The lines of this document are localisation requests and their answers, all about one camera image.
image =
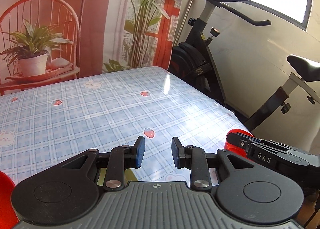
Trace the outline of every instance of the potted plant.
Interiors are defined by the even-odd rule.
[[[18,61],[23,76],[37,76],[45,73],[48,56],[52,50],[59,50],[63,44],[72,44],[71,40],[63,38],[62,33],[56,32],[54,26],[34,27],[23,19],[25,33],[20,31],[4,32],[14,45],[1,52],[2,60],[11,65]]]

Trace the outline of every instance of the metal rivet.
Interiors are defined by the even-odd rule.
[[[194,185],[199,188],[204,188],[209,186],[209,182],[206,180],[196,180]]]
[[[119,180],[108,180],[106,182],[106,186],[110,188],[117,188],[121,186],[121,182]]]

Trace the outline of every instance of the wall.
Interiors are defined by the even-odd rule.
[[[183,0],[182,11],[188,0]],[[216,8],[204,31],[211,27],[221,35],[210,44],[226,98],[231,105],[248,116],[285,83],[291,72],[297,74],[286,61],[296,54],[320,62],[320,0],[313,0],[307,32],[261,9],[244,3],[230,4],[255,20],[270,19],[271,26],[255,27],[241,18]],[[194,0],[188,18],[197,18],[204,8],[204,0]],[[186,39],[191,27],[186,23],[180,42]],[[309,83],[320,94],[320,82]],[[287,100],[291,109],[283,115],[277,109],[253,134],[320,153],[320,105],[312,105],[307,94],[297,88]]]

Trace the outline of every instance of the bike seat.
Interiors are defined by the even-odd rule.
[[[306,82],[320,81],[320,63],[295,55],[289,55],[287,61]]]

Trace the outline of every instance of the red cup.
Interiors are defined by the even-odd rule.
[[[0,171],[0,228],[11,229],[19,221],[11,206],[11,193],[14,182],[5,173]]]
[[[230,131],[227,133],[227,136],[228,136],[229,133],[237,133],[237,132],[242,133],[242,134],[247,135],[247,136],[254,137],[251,133],[249,133],[249,132],[247,132],[247,131],[244,131],[244,130],[241,130],[241,129],[233,129],[233,130],[230,130]],[[226,143],[225,143],[225,145],[224,145],[224,148],[225,148],[226,150],[232,151],[232,152],[234,152],[234,153],[236,153],[236,154],[238,154],[238,155],[240,155],[240,156],[242,156],[242,157],[246,157],[246,155],[247,155],[247,153],[245,152],[244,149],[241,149],[241,148],[239,148],[239,147],[236,147],[236,146],[228,143],[228,142],[227,142],[227,137],[226,137]]]

